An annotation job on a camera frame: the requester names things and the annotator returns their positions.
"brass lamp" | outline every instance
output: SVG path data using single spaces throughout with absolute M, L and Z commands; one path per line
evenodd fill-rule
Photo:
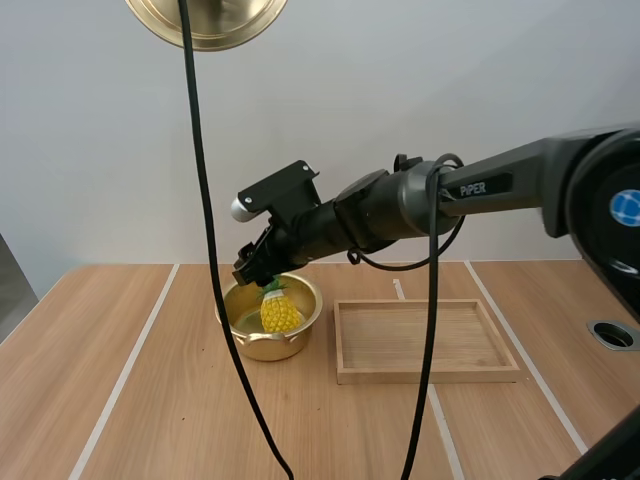
M 145 27 L 182 47 L 177 0 L 126 0 Z M 193 49 L 219 51 L 237 47 L 262 33 L 287 0 L 187 0 Z

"robotic arm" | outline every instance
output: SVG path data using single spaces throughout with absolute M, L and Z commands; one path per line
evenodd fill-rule
M 397 240 L 451 230 L 473 213 L 538 207 L 547 234 L 571 234 L 608 288 L 640 322 L 640 125 L 549 137 L 474 164 L 441 169 L 437 231 L 429 231 L 434 162 L 398 155 L 326 203 L 299 160 L 238 194 L 232 214 L 264 211 L 269 226 L 239 252 L 239 284 L 344 251 L 373 253 Z

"blue logo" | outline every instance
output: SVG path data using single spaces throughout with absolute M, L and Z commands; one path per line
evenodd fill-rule
M 626 227 L 640 227 L 640 190 L 616 193 L 609 204 L 611 216 Z

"gold pot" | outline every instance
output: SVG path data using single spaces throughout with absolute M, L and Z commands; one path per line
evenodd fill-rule
M 311 327 L 322 311 L 320 290 L 308 280 L 290 273 L 281 275 L 285 294 L 300 313 L 300 326 L 286 333 L 265 333 L 260 318 L 261 289 L 255 283 L 244 287 L 233 283 L 224 290 L 224 305 L 238 352 L 266 362 L 295 355 L 309 343 Z M 216 308 L 216 317 L 220 314 Z

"yellow pineapple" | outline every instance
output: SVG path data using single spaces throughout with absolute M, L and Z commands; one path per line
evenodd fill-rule
M 275 279 L 262 290 L 263 299 L 260 307 L 262 327 L 267 333 L 288 332 L 300 326 L 298 310 L 283 290 L 286 285 Z

